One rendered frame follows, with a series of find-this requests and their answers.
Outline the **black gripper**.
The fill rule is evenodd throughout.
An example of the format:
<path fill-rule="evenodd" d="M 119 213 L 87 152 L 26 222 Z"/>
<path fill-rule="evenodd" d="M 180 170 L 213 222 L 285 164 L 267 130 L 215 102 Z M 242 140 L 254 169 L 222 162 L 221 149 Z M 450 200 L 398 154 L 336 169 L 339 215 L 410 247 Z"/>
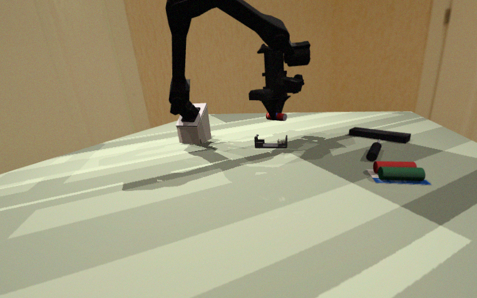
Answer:
<path fill-rule="evenodd" d="M 266 86 L 263 86 L 263 89 L 250 90 L 249 92 L 249 100 L 261 101 L 272 120 L 275 120 L 276 113 L 282 112 L 285 101 L 291 97 L 291 95 L 287 95 L 290 93 L 289 91 L 276 91 L 278 74 L 283 77 L 283 73 L 287 74 L 287 71 L 284 71 L 284 67 L 265 69 L 265 73 L 262 73 L 262 76 L 265 76 Z"/>

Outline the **black rectangular bar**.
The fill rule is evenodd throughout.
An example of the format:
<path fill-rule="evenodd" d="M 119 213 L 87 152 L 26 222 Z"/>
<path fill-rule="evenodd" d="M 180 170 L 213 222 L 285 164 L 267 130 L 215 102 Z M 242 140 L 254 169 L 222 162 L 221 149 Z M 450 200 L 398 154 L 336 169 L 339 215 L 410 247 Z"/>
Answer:
<path fill-rule="evenodd" d="M 407 143 L 411 139 L 410 133 L 400 133 L 400 132 L 394 132 L 394 131 L 373 130 L 373 129 L 356 128 L 356 127 L 349 129 L 349 135 L 380 139 L 380 140 L 386 140 L 386 141 L 394 141 L 398 143 Z"/>

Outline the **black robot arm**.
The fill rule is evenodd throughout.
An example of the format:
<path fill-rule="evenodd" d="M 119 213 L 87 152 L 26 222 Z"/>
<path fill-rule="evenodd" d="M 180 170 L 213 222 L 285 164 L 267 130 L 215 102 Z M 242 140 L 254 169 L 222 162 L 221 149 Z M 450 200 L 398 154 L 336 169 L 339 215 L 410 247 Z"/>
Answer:
<path fill-rule="evenodd" d="M 200 107 L 189 100 L 190 80 L 185 77 L 186 38 L 191 19 L 213 8 L 219 8 L 255 31 L 265 44 L 257 51 L 264 54 L 265 69 L 287 66 L 307 66 L 310 63 L 310 43 L 291 43 L 290 34 L 282 20 L 263 14 L 244 0 L 167 0 L 166 12 L 172 33 L 172 80 L 170 84 L 170 113 L 179 114 L 185 122 L 194 122 Z M 278 74 L 276 91 L 301 92 L 301 74 L 283 77 Z M 282 89 L 281 89 L 282 88 Z"/>

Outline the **red and blue cylinder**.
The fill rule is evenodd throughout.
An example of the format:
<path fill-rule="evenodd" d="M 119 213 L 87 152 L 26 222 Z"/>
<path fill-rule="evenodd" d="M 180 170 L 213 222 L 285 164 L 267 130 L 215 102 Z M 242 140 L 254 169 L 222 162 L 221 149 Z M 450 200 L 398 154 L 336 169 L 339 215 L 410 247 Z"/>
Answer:
<path fill-rule="evenodd" d="M 269 113 L 266 114 L 266 119 L 272 120 Z M 287 120 L 287 114 L 286 113 L 276 113 L 275 120 L 277 121 L 286 121 Z"/>

